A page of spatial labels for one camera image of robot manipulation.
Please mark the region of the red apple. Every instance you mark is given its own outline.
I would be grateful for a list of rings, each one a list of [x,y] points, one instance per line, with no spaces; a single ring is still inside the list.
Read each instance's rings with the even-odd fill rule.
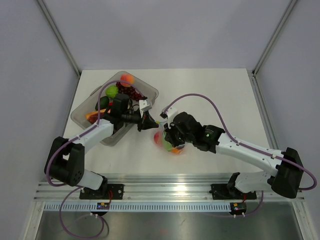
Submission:
[[[162,131],[156,132],[153,136],[153,140],[157,146],[163,147],[163,132]]]

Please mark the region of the clear zip top bag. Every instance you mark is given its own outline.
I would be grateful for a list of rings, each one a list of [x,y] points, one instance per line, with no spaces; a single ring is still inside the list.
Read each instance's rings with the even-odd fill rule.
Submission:
[[[153,137],[152,137],[152,140],[153,140],[153,142],[154,142],[154,135],[155,135],[155,133],[156,132],[163,132],[163,138],[166,140],[166,132],[165,132],[165,124],[167,123],[166,121],[159,121],[159,120],[157,120],[156,121],[156,123],[159,125],[159,127],[156,129],[156,131],[154,132],[154,134],[153,134]],[[164,147],[160,147],[160,146],[158,146],[158,145],[156,145],[157,147],[159,147],[160,149],[162,149],[162,150],[164,150],[164,151],[166,151],[165,149],[164,149]],[[185,150],[184,150],[184,152],[182,153],[182,154],[184,154],[185,153],[185,151],[186,151],[186,145],[185,144],[182,144],[182,145],[179,145],[179,146],[176,146],[176,147],[174,147],[173,145],[172,145],[172,147],[173,148],[185,148]]]

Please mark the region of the aluminium frame post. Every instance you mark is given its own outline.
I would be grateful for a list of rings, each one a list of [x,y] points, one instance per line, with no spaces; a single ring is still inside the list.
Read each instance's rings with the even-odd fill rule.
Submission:
[[[79,80],[82,74],[81,68],[78,66],[75,58],[73,57],[68,45],[66,44],[63,35],[61,34],[58,25],[46,3],[45,0],[35,0],[35,3],[39,7],[40,12],[43,14],[46,22],[49,25],[49,28],[51,29],[57,43],[59,44],[62,52],[64,53],[68,63],[72,67],[75,75],[77,76],[77,79]]]
[[[259,71],[262,69],[265,61],[273,50],[278,38],[280,37],[282,31],[284,30],[287,22],[289,21],[292,13],[294,12],[296,6],[298,5],[299,0],[290,0],[288,5],[286,6],[284,12],[282,13],[275,29],[273,30],[265,48],[263,49],[255,67],[252,69],[252,75],[256,77]]]

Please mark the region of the green avocado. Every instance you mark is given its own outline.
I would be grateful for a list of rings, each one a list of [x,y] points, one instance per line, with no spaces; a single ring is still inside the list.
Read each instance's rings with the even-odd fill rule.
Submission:
[[[95,110],[98,110],[98,105],[100,104],[100,110],[106,109],[109,106],[110,100],[107,96],[103,96],[99,99],[99,103],[97,102],[95,105]]]

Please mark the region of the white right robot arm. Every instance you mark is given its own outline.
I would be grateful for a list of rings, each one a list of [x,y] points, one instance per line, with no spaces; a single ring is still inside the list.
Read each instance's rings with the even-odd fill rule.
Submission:
[[[266,149],[233,140],[223,128],[201,125],[186,112],[166,123],[164,133],[165,140],[173,147],[192,144],[200,151],[233,157],[260,169],[252,173],[233,173],[226,185],[212,191],[214,199],[249,199],[256,191],[269,190],[288,199],[298,194],[303,165],[295,149]]]

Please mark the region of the green lime fruit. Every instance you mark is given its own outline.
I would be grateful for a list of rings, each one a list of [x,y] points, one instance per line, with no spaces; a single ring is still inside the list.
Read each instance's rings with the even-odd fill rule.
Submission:
[[[171,143],[166,141],[164,137],[162,138],[162,145],[163,145],[163,148],[168,152],[170,152],[173,149],[173,146],[171,145]]]

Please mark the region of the right aluminium frame post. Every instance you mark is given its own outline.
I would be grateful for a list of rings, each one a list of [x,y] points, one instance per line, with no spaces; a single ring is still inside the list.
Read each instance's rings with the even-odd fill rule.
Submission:
[[[284,30],[287,22],[289,21],[292,13],[294,12],[296,6],[298,5],[299,0],[290,0],[288,5],[286,6],[284,12],[282,13],[275,29],[273,30],[265,48],[263,49],[255,67],[252,69],[252,75],[256,77],[259,71],[262,69],[265,61],[273,50],[278,38],[280,37],[282,31]]]

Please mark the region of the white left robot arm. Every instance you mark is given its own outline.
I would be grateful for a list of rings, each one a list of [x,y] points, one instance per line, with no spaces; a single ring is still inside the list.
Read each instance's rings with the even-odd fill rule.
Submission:
[[[138,109],[134,109],[130,102],[127,94],[118,94],[104,112],[97,112],[97,120],[82,133],[72,138],[59,136],[53,140],[44,167],[51,186],[80,187],[90,190],[97,199],[108,194],[108,179],[85,169],[86,153],[125,124],[135,124],[139,132],[159,126],[149,113],[152,102],[147,97],[139,100]]]

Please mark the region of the peach fruit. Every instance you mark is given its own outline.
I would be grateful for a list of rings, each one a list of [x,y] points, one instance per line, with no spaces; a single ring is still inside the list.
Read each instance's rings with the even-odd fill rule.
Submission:
[[[133,75],[126,73],[121,75],[120,81],[121,81],[120,84],[123,87],[129,88],[135,83],[135,78]]]

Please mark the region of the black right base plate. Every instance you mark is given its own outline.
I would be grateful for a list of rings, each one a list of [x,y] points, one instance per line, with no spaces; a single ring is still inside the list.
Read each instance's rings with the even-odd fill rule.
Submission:
[[[243,193],[235,187],[227,188],[226,183],[214,183],[210,185],[209,193],[213,200],[256,200],[256,192]]]

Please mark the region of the left aluminium frame post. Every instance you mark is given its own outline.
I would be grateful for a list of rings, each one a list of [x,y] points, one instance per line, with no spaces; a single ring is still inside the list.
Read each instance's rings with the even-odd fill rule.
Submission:
[[[73,57],[68,45],[66,44],[63,35],[61,34],[58,25],[46,3],[45,0],[35,0],[35,3],[39,7],[40,12],[43,14],[46,22],[49,25],[49,28],[51,29],[57,43],[59,44],[62,52],[64,53],[68,63],[72,67],[75,75],[77,76],[77,79],[79,80],[82,74],[81,68],[78,66],[75,58]]]

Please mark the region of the orange fruit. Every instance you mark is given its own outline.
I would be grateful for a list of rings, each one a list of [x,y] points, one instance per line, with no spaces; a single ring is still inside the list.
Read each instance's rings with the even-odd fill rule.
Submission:
[[[175,147],[175,148],[172,148],[169,152],[172,153],[172,154],[175,154],[175,155],[180,155],[182,154],[183,152],[185,151],[185,148],[178,148],[178,147]]]

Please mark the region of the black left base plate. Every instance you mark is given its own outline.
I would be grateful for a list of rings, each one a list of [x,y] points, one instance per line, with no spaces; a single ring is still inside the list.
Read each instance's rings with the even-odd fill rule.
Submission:
[[[108,183],[105,189],[93,190],[85,187],[80,191],[79,198],[81,200],[122,200],[124,195],[123,184]]]

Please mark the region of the raw steak slice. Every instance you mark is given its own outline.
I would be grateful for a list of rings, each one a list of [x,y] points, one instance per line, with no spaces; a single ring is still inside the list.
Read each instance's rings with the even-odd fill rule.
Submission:
[[[110,113],[110,108],[105,108],[105,109],[101,109],[100,110],[100,119],[103,118],[103,116],[105,115],[105,112],[107,114]],[[93,111],[93,112],[90,112],[90,113],[87,113],[85,115],[85,119],[91,123],[91,124],[94,124],[97,120],[98,120],[98,111]]]

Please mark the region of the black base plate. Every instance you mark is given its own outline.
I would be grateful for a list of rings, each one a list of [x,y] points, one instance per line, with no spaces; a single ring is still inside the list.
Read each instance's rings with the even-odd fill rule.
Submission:
[[[122,200],[124,195],[123,184],[108,183],[105,189],[93,190],[85,187],[80,191],[79,198],[81,200]]]
[[[256,200],[256,192],[243,193],[235,187],[227,188],[226,183],[214,183],[210,185],[209,193],[213,200]]]

